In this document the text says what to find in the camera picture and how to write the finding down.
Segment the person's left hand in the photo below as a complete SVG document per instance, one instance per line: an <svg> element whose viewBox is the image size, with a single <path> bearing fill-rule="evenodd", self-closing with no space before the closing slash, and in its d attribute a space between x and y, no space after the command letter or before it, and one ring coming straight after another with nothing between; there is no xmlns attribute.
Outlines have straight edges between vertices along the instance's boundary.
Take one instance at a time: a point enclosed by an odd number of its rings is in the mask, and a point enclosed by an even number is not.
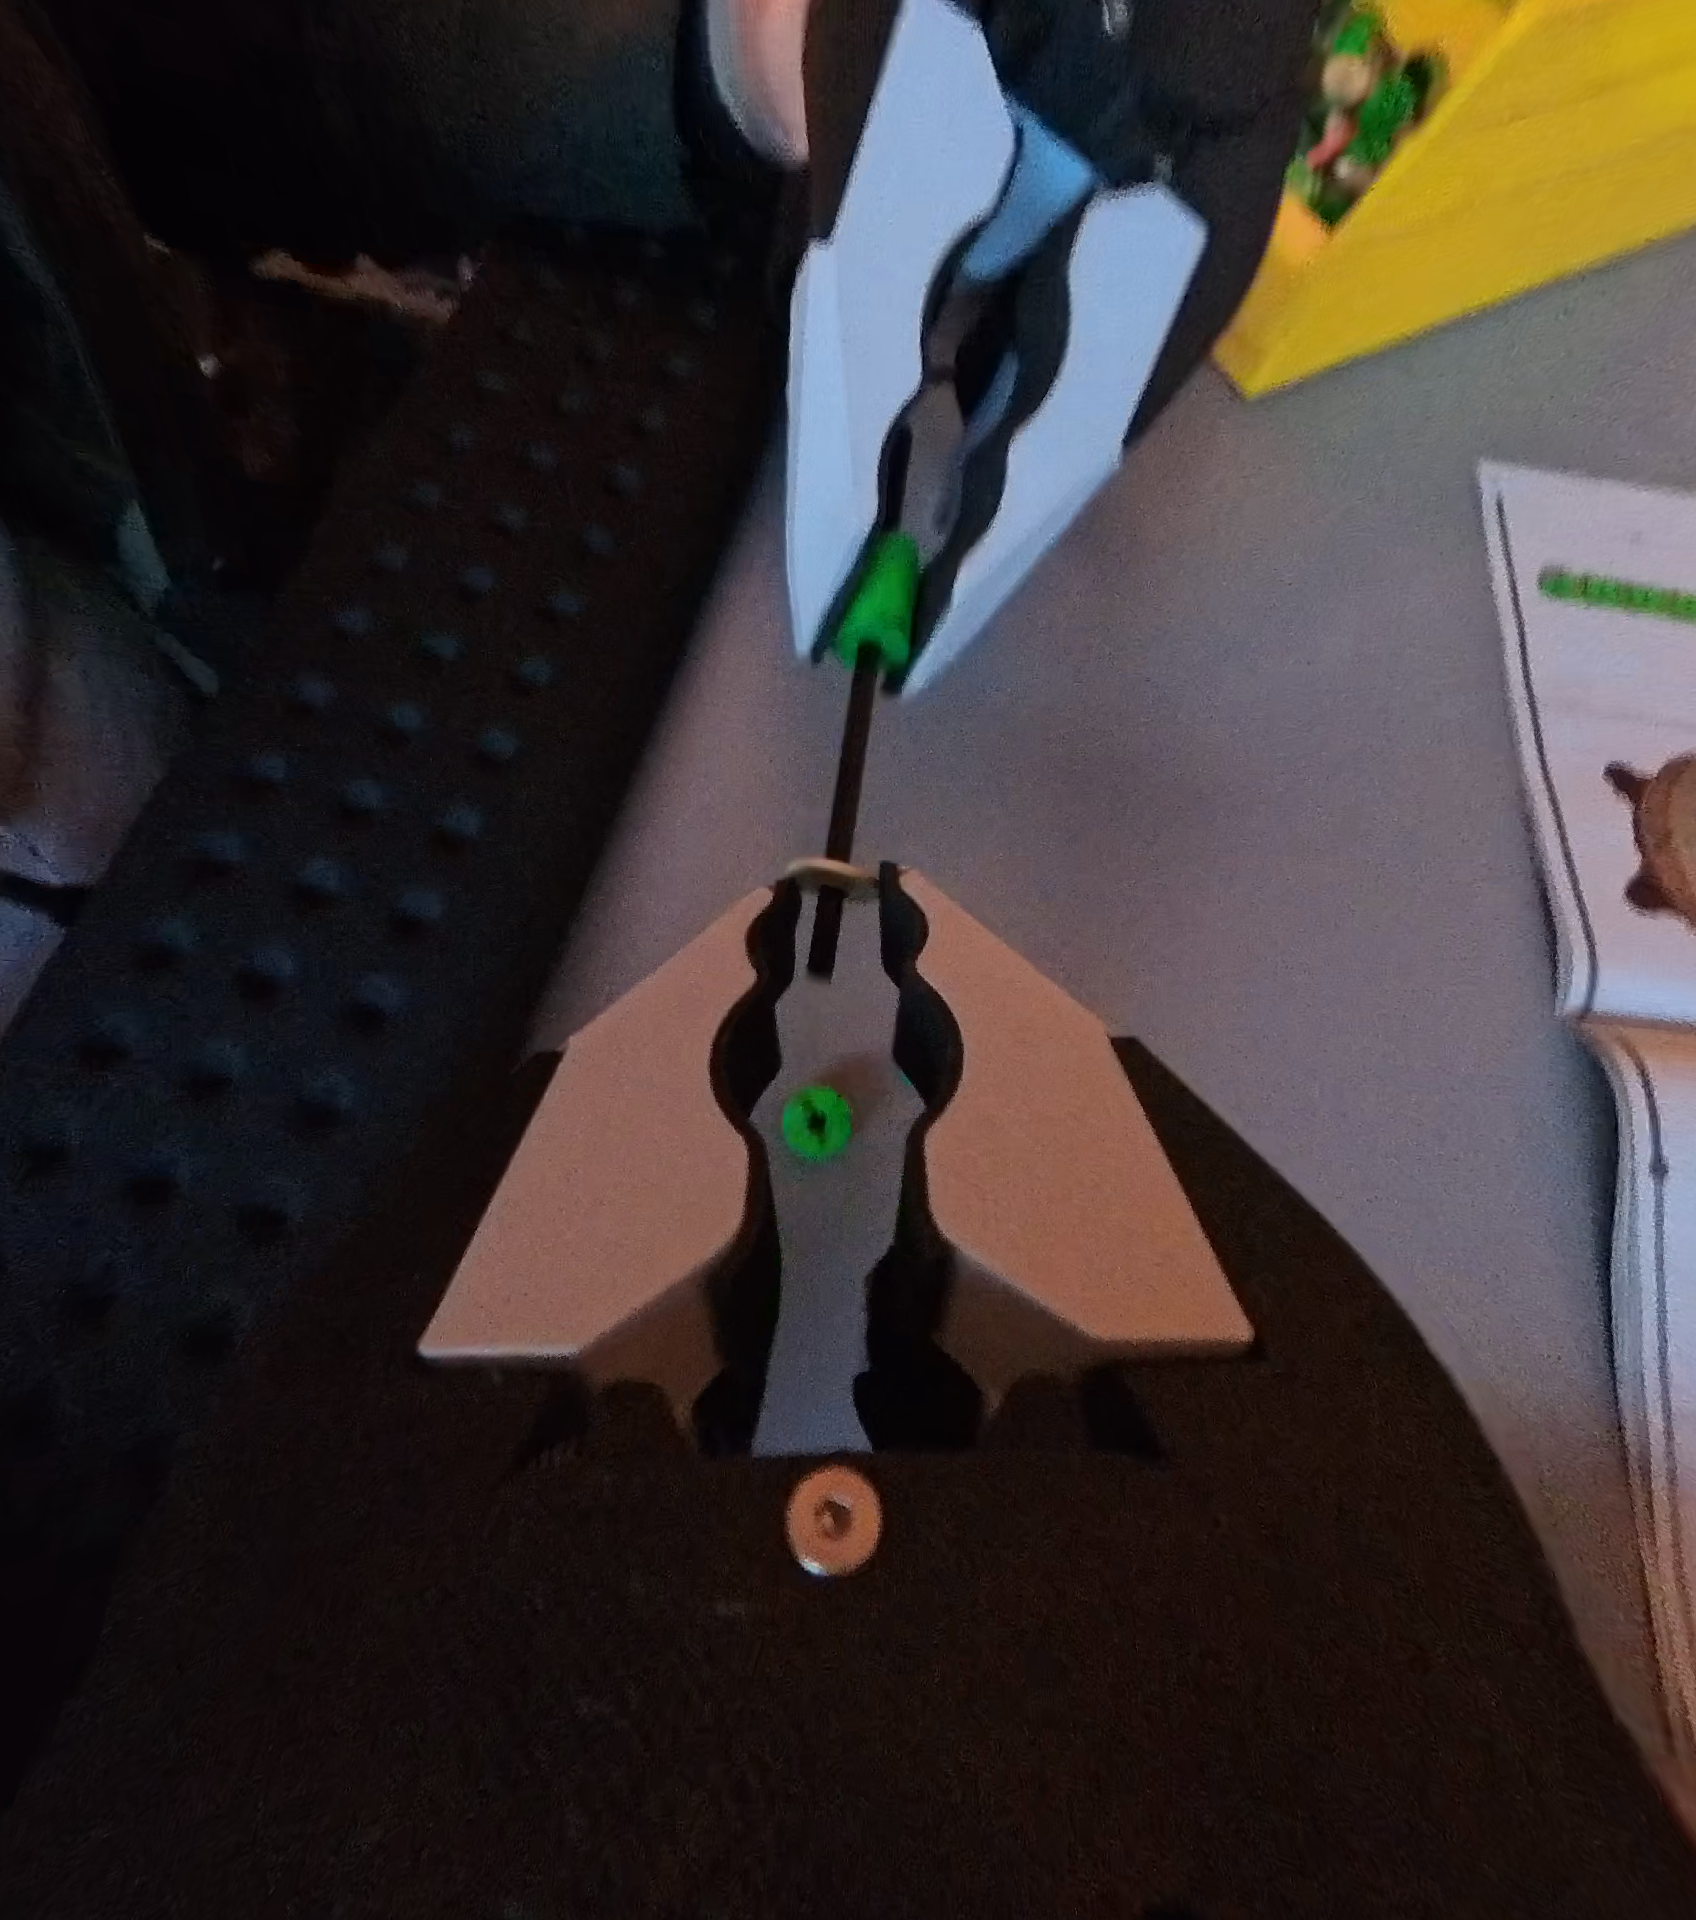
<svg viewBox="0 0 1696 1920"><path fill-rule="evenodd" d="M715 98L754 157L800 171L806 139L806 23L811 2L706 2Z"/></svg>

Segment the pile of green brick pieces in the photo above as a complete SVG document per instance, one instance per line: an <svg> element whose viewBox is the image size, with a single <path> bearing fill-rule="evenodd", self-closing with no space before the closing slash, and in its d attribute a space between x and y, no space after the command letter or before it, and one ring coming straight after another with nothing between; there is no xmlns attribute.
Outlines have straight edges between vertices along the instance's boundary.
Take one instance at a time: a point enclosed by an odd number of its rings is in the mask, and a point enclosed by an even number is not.
<svg viewBox="0 0 1696 1920"><path fill-rule="evenodd" d="M1329 2L1311 45L1311 97L1286 166L1286 193L1337 227L1375 187L1445 82L1445 59L1411 46L1380 2Z"/></svg>

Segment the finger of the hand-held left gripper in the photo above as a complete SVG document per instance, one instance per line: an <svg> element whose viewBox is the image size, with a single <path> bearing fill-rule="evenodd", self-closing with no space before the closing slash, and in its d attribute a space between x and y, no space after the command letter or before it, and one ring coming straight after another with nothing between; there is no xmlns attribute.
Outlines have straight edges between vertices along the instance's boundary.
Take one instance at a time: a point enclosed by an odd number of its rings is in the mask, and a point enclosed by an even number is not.
<svg viewBox="0 0 1696 1920"><path fill-rule="evenodd" d="M907 695L954 666L1119 469L1208 234L1160 181L1100 187L1010 275L1004 353L923 569Z"/></svg>
<svg viewBox="0 0 1696 1920"><path fill-rule="evenodd" d="M809 235L788 308L785 570L818 659L884 517L932 293L997 215L1017 134L958 2L820 2L806 45Z"/></svg>

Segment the person's left forearm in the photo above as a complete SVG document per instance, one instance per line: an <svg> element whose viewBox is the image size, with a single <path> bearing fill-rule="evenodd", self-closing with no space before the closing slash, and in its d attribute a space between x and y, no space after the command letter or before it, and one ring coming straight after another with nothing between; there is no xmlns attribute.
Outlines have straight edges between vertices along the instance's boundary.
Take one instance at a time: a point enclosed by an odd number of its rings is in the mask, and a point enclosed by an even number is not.
<svg viewBox="0 0 1696 1920"><path fill-rule="evenodd" d="M448 255L667 234L747 157L706 2L44 2L145 227L187 252Z"/></svg>

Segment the pale crumpled cloth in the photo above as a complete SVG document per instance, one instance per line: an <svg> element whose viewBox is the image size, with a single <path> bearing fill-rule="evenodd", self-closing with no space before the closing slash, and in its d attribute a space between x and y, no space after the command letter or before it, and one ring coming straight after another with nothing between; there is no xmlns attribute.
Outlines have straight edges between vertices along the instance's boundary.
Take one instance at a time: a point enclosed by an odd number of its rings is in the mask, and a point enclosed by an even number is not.
<svg viewBox="0 0 1696 1920"><path fill-rule="evenodd" d="M383 266L360 252L344 266L315 266L294 252L268 251L250 260L250 275L271 285L294 285L312 300L383 314L408 326L448 326L479 263L460 252L451 263Z"/></svg>

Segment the grey desk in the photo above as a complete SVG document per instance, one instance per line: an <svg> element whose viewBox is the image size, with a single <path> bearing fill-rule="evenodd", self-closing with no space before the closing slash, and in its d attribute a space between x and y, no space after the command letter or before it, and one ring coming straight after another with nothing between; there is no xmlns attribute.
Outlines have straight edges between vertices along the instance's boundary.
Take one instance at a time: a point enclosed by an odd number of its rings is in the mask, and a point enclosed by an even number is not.
<svg viewBox="0 0 1696 1920"><path fill-rule="evenodd" d="M1696 231L1274 397L1200 370L976 651L881 721L861 835L1352 1243L1659 1745L1610 1101L1557 1017L1481 459L1696 491Z"/></svg>

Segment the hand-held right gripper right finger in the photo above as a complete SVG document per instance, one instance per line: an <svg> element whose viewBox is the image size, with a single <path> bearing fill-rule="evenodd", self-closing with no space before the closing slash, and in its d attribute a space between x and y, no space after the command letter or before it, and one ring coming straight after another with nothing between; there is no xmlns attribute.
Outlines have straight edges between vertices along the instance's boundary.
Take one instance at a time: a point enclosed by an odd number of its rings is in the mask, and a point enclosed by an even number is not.
<svg viewBox="0 0 1696 1920"><path fill-rule="evenodd" d="M914 869L881 869L879 938L918 1115L864 1296L868 1441L971 1444L1030 1381L1249 1355L1100 1014Z"/></svg>

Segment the yellow plastic bin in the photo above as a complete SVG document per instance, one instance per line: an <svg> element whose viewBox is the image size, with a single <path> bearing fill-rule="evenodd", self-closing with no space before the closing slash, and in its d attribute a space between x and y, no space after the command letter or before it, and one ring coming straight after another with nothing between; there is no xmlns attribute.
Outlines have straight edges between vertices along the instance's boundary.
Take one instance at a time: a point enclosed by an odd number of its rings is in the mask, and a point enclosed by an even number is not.
<svg viewBox="0 0 1696 1920"><path fill-rule="evenodd" d="M1696 227L1696 2L1333 2L1433 93L1371 178L1301 172L1213 359L1246 397Z"/></svg>

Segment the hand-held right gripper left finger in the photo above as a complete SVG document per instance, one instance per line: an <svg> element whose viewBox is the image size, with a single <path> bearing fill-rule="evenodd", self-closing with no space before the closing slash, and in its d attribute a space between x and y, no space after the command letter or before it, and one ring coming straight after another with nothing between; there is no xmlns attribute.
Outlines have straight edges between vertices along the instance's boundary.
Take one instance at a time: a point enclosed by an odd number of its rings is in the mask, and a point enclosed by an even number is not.
<svg viewBox="0 0 1696 1920"><path fill-rule="evenodd" d="M641 1382L693 1441L754 1441L783 1245L751 1115L799 925L800 886L761 886L574 1031L423 1360Z"/></svg>

